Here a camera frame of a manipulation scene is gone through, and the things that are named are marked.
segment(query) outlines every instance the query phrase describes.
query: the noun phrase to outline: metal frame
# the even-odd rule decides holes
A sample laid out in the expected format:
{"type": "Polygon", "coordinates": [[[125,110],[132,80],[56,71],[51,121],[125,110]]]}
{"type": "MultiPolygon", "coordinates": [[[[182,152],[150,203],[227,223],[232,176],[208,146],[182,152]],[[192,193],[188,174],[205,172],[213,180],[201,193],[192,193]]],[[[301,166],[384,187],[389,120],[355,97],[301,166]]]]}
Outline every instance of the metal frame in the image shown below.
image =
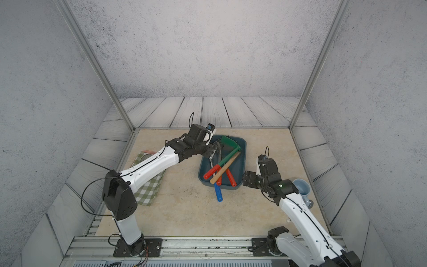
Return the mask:
{"type": "MultiPolygon", "coordinates": [[[[67,3],[67,0],[55,0],[55,3],[59,11],[63,15],[71,32],[74,34],[79,45],[82,47],[87,59],[89,60],[90,64],[92,65],[92,68],[94,69],[95,73],[99,77],[102,85],[104,86],[105,90],[107,91],[114,105],[117,107],[117,110],[119,111],[120,115],[124,119],[126,125],[132,132],[131,137],[128,140],[128,143],[125,147],[125,150],[123,151],[122,157],[118,164],[117,169],[120,170],[124,167],[124,164],[126,163],[126,159],[135,142],[136,136],[138,135],[138,132],[139,132],[138,130],[142,128],[136,129],[133,123],[131,122],[127,112],[125,111],[115,91],[113,90],[113,87],[110,81],[108,80],[104,70],[102,69],[100,63],[98,62],[95,56],[95,53],[93,52],[87,39],[83,35],[83,32],[79,27],[67,3]]],[[[302,156],[298,149],[298,145],[295,141],[295,137],[292,133],[292,130],[296,125],[299,115],[302,112],[302,109],[305,103],[307,102],[307,99],[313,89],[314,83],[317,77],[319,76],[319,73],[323,67],[323,64],[325,63],[328,51],[333,44],[333,41],[338,33],[339,27],[345,17],[346,12],[348,11],[349,5],[350,5],[350,0],[341,0],[338,10],[333,19],[332,25],[329,29],[327,37],[323,43],[322,49],[317,58],[317,61],[313,67],[313,70],[303,90],[303,93],[301,94],[301,98],[299,100],[295,113],[292,117],[290,126],[288,127],[301,159],[302,159],[302,156]]],[[[307,168],[304,164],[304,161],[302,162],[303,162],[304,169],[307,173],[307,176],[309,177],[310,184],[312,188],[314,188],[312,179],[308,175],[307,168]]],[[[317,202],[320,203],[319,197],[316,191],[313,191],[313,192],[315,194],[317,202]]],[[[103,211],[103,209],[105,209],[105,206],[102,203],[98,210],[103,211]]],[[[323,217],[326,218],[325,212],[323,211],[323,209],[320,208],[320,210],[322,211],[323,217]]],[[[331,232],[330,226],[328,223],[327,223],[327,226],[328,226],[328,230],[331,232]]],[[[260,259],[257,257],[253,257],[252,253],[250,253],[246,249],[246,247],[252,245],[251,238],[254,238],[254,237],[255,236],[253,237],[252,236],[250,237],[249,236],[248,237],[239,237],[239,236],[236,236],[236,237],[218,237],[218,236],[216,237],[161,237],[165,241],[162,246],[163,254],[159,259],[164,259],[164,260],[201,259],[201,258],[202,259],[208,259],[208,258],[211,258],[211,259],[260,259]]],[[[333,236],[333,238],[337,240],[342,246],[345,247],[344,241],[340,236],[333,236]]],[[[117,238],[112,237],[111,240],[115,242],[117,241],[117,238]]],[[[74,238],[72,244],[70,245],[69,251],[67,251],[67,254],[65,255],[61,263],[61,266],[71,266],[70,263],[72,262],[74,263],[76,260],[85,260],[85,259],[111,260],[113,259],[112,250],[114,250],[114,248],[111,247],[106,241],[107,241],[106,237],[87,236],[87,237],[74,238]],[[87,250],[89,254],[80,255],[78,253],[79,249],[80,249],[80,252],[87,250]]],[[[268,259],[268,258],[276,259],[276,257],[262,257],[261,259],[268,259]]]]}
{"type": "Polygon", "coordinates": [[[304,90],[302,91],[301,97],[299,99],[299,103],[296,107],[295,113],[292,116],[291,124],[289,125],[289,130],[292,131],[298,121],[299,115],[304,108],[305,103],[310,96],[310,93],[313,89],[313,86],[319,76],[320,71],[322,70],[323,64],[328,56],[329,49],[331,48],[333,41],[338,33],[339,27],[341,26],[342,21],[344,20],[345,14],[350,7],[351,0],[341,0],[338,6],[338,10],[336,11],[335,17],[332,21],[332,25],[330,26],[329,32],[326,35],[325,41],[323,42],[322,49],[320,50],[319,56],[317,57],[317,61],[311,71],[310,77],[308,78],[307,84],[305,85],[304,90]]]}
{"type": "MultiPolygon", "coordinates": [[[[254,257],[248,247],[252,246],[252,238],[265,238],[265,236],[197,236],[197,237],[147,237],[162,238],[162,248],[159,258],[150,260],[266,260],[278,259],[274,256],[254,257]]],[[[301,236],[295,237],[304,246],[301,236]]],[[[346,246],[341,236],[332,236],[345,250],[346,246]]],[[[110,241],[116,243],[118,237],[111,237],[110,241]]],[[[129,258],[114,258],[114,247],[108,244],[108,237],[75,237],[68,251],[65,253],[61,266],[70,266],[76,260],[129,260],[129,258]]]]}
{"type": "Polygon", "coordinates": [[[55,3],[59,11],[61,12],[62,16],[64,17],[65,22],[67,23],[68,27],[73,33],[74,37],[76,37],[77,42],[83,49],[83,52],[85,53],[87,59],[89,60],[89,63],[92,65],[92,68],[94,69],[98,78],[101,80],[101,83],[104,86],[105,90],[107,91],[108,95],[110,96],[111,100],[113,101],[113,104],[116,106],[117,110],[119,111],[120,115],[122,116],[123,120],[125,121],[126,125],[129,127],[131,132],[134,132],[135,126],[133,125],[128,114],[126,113],[126,110],[122,106],[122,103],[120,102],[119,98],[116,95],[116,92],[113,89],[113,86],[111,85],[110,81],[105,75],[105,72],[101,67],[101,64],[99,64],[94,51],[92,50],[91,46],[89,45],[89,42],[87,41],[82,30],[80,29],[80,26],[77,23],[77,20],[74,17],[73,12],[71,11],[70,6],[67,3],[67,0],[55,0],[55,3]]]}

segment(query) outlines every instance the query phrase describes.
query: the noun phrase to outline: tool handle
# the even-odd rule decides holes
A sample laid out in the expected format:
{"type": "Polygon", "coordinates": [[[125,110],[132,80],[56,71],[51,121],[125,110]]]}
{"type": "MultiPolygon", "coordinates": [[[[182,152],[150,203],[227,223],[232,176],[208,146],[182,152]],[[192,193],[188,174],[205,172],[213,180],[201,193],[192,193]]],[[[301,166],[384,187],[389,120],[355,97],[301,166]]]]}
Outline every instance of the tool handle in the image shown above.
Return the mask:
{"type": "Polygon", "coordinates": [[[220,169],[221,169],[221,166],[219,166],[218,164],[215,165],[212,169],[208,170],[208,172],[205,173],[205,175],[203,176],[203,178],[205,180],[209,179],[209,177],[211,177],[215,172],[219,171],[220,169]]]}
{"type": "Polygon", "coordinates": [[[218,200],[218,202],[221,202],[222,201],[221,188],[217,184],[215,184],[215,194],[216,194],[216,199],[218,200]]]}
{"type": "Polygon", "coordinates": [[[234,179],[234,177],[233,177],[233,174],[231,174],[230,169],[227,169],[227,170],[225,171],[225,173],[227,174],[228,179],[230,180],[231,186],[232,186],[232,187],[235,187],[235,186],[237,185],[237,183],[236,183],[236,180],[235,180],[235,179],[234,179]]]}
{"type": "Polygon", "coordinates": [[[211,179],[211,184],[214,184],[221,175],[230,167],[230,165],[234,162],[234,160],[240,155],[240,151],[237,151],[236,154],[234,154],[227,163],[224,164],[224,166],[215,174],[214,177],[211,179]]]}
{"type": "Polygon", "coordinates": [[[218,165],[224,166],[224,164],[228,162],[231,157],[233,157],[237,153],[237,151],[240,151],[240,146],[234,148],[233,151],[231,151],[227,156],[225,156],[225,158],[218,162],[218,165]]]}

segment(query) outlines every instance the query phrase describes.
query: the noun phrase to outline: black mounting plate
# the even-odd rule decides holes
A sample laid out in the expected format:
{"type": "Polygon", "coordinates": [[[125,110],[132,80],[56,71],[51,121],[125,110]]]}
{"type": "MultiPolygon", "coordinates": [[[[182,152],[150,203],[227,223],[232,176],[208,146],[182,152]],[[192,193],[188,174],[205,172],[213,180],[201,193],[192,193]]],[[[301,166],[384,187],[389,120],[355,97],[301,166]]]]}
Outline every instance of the black mounting plate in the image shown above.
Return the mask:
{"type": "Polygon", "coordinates": [[[252,247],[253,247],[253,255],[255,257],[270,257],[273,256],[269,251],[269,246],[266,244],[267,238],[253,238],[252,239],[252,247]]]}
{"type": "MultiPolygon", "coordinates": [[[[156,258],[160,256],[161,244],[163,239],[161,238],[145,238],[145,244],[148,247],[148,256],[150,258],[156,258]]],[[[141,256],[145,257],[144,244],[139,242],[134,245],[135,251],[129,251],[128,245],[125,243],[123,239],[119,239],[117,241],[116,249],[114,250],[113,257],[116,258],[130,258],[131,255],[135,255],[136,253],[141,253],[141,256]]]]}

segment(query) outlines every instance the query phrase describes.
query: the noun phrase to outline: blue tray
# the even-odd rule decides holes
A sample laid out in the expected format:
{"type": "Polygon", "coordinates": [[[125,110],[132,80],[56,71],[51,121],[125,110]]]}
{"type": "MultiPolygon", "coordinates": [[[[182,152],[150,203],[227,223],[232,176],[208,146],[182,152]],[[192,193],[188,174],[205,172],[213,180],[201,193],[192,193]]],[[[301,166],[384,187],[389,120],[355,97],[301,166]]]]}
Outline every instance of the blue tray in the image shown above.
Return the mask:
{"type": "MultiPolygon", "coordinates": [[[[221,139],[222,135],[214,135],[211,139],[211,144],[213,144],[215,141],[219,141],[221,139]]],[[[229,170],[231,171],[231,174],[233,174],[234,179],[236,180],[237,185],[235,187],[231,186],[230,180],[227,177],[227,174],[224,173],[222,175],[222,184],[220,185],[221,189],[228,189],[228,190],[236,190],[242,185],[242,178],[243,173],[245,171],[245,161],[246,161],[246,141],[239,137],[229,136],[231,140],[236,141],[236,143],[240,146],[240,155],[237,157],[237,159],[230,165],[229,170]]],[[[231,147],[224,146],[222,149],[222,157],[224,158],[227,156],[233,149],[231,147]]],[[[218,164],[218,152],[215,153],[215,155],[212,158],[212,163],[215,166],[218,164]]],[[[211,162],[208,158],[202,158],[202,162],[200,163],[199,168],[199,180],[202,182],[202,184],[214,187],[211,182],[211,176],[208,180],[205,180],[203,178],[203,175],[207,173],[211,169],[211,162]]]]}

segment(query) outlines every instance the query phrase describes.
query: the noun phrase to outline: metal vent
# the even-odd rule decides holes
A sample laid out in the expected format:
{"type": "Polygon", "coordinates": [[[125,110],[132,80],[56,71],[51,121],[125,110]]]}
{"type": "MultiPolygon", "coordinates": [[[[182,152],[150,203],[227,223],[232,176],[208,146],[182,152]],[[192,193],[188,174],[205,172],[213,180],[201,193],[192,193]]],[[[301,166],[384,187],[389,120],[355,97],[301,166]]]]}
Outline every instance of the metal vent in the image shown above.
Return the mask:
{"type": "MultiPolygon", "coordinates": [[[[121,261],[76,261],[74,267],[107,267],[121,261]]],[[[139,261],[122,261],[115,267],[132,267],[139,261]]],[[[271,260],[151,260],[145,267],[271,267],[271,260]]]]}

